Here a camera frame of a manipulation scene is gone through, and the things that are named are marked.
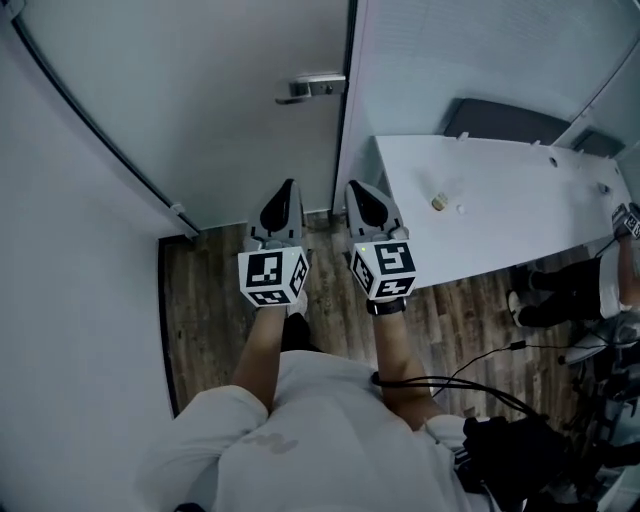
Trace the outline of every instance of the wire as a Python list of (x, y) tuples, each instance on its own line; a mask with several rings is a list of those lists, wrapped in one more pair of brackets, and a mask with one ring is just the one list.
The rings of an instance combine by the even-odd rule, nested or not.
[[(462, 366), (461, 368), (458, 368), (451, 377), (449, 377), (449, 380), (446, 382), (447, 384), (449, 384), (451, 382), (451, 380), (453, 380), (453, 378), (458, 375), (462, 370), (464, 370), (465, 368), (468, 368), (469, 366), (471, 366), (473, 363), (475, 363), (476, 361), (490, 356), (491, 354), (495, 354), (496, 352), (502, 352), (503, 350), (509, 350), (509, 347), (503, 347), (503, 348), (495, 348), (493, 350), (490, 350), (489, 352), (487, 352), (486, 354), (482, 354), (479, 355), (477, 357), (474, 357), (471, 361), (469, 361), (467, 364), (465, 364), (464, 366)], [(444, 387), (440, 388), (438, 391), (436, 391), (433, 394), (433, 398), (435, 398), (436, 396), (438, 396), (438, 394), (444, 389)]]
[(486, 393), (492, 394), (498, 400), (503, 402), (505, 405), (507, 405), (508, 407), (511, 407), (512, 409), (515, 409), (518, 412), (526, 414), (527, 416), (538, 416), (538, 413), (536, 413), (536, 411), (534, 411), (531, 407), (529, 407), (527, 404), (525, 404), (524, 402), (520, 401), (519, 399), (517, 399), (513, 395), (510, 395), (509, 393), (506, 393), (504, 391), (500, 391), (499, 389), (495, 389), (495, 388), (492, 388), (492, 387), (489, 387), (489, 386), (484, 386), (482, 384), (478, 384), (476, 382), (471, 382), (471, 381), (464, 380), (464, 379), (456, 379), (454, 377), (438, 377), (438, 376), (427, 377), (427, 376), (425, 376), (425, 377), (416, 377), (416, 378), (413, 378), (413, 379), (407, 379), (405, 381), (399, 381), (399, 382), (386, 382), (386, 381), (381, 381), (380, 380), (380, 375), (378, 374), (378, 372), (374, 373), (373, 376), (371, 377), (371, 381), (375, 385), (378, 385), (380, 387), (387, 387), (387, 388), (418, 388), (418, 387), (423, 388), (423, 387), (432, 387), (434, 385), (434, 383), (431, 383), (431, 382), (417, 382), (417, 381), (430, 381), (430, 380), (447, 380), (447, 382), (444, 383), (444, 384), (435, 384), (435, 385), (446, 387), (446, 388), (470, 389), (470, 390), (474, 390), (474, 391), (484, 391)]
[(594, 256), (594, 258), (597, 258), (598, 256), (602, 255), (602, 253), (603, 253), (604, 251), (606, 251), (606, 250), (609, 248), (609, 246), (610, 246), (613, 242), (615, 242), (616, 240), (617, 240), (617, 238), (614, 236), (614, 237), (611, 239), (611, 241), (610, 241), (607, 245), (605, 245), (602, 249), (600, 249), (600, 250), (596, 253), (596, 255)]
[(626, 238), (626, 237), (628, 237), (628, 236), (631, 236), (631, 233), (625, 233), (625, 234), (624, 234), (624, 235), (622, 235), (622, 236), (615, 236), (615, 235), (613, 235), (613, 238), (611, 239), (611, 241), (596, 253), (596, 255), (594, 256), (594, 259), (595, 259), (595, 258), (597, 258), (598, 256), (601, 256), (601, 255), (602, 255), (602, 253), (603, 253), (604, 251), (606, 251), (606, 250), (609, 248), (609, 246), (610, 246), (613, 242), (617, 242), (617, 241), (619, 241), (621, 238)]
[[(604, 338), (602, 338), (601, 336), (598, 336), (595, 332), (591, 331), (595, 336), (597, 336), (598, 338), (600, 338), (601, 340), (607, 341)], [(461, 366), (460, 368), (458, 368), (451, 377), (449, 377), (450, 380), (448, 380), (446, 382), (446, 384), (449, 384), (451, 382), (451, 379), (453, 379), (456, 375), (458, 375), (462, 370), (468, 368), (469, 366), (471, 366), (473, 363), (475, 363), (476, 361), (490, 356), (491, 354), (495, 354), (496, 352), (504, 352), (505, 350), (511, 350), (516, 351), (516, 350), (522, 350), (523, 348), (526, 347), (530, 347), (530, 348), (554, 348), (554, 349), (567, 349), (567, 348), (582, 348), (582, 349), (589, 349), (592, 347), (581, 347), (579, 345), (529, 345), (527, 344), (524, 340), (521, 341), (515, 341), (513, 343), (510, 343), (509, 345), (507, 345), (506, 347), (502, 347), (502, 348), (494, 348), (493, 350), (490, 350), (489, 352), (486, 352), (484, 354), (481, 354), (477, 357), (474, 357), (471, 361), (469, 361), (468, 363), (466, 363), (465, 365)], [(447, 386), (442, 386), (440, 387), (440, 389), (438, 389), (438, 391), (436, 391), (433, 394), (433, 397), (435, 398), (436, 396), (438, 396), (438, 394), (445, 389), (445, 387)]]

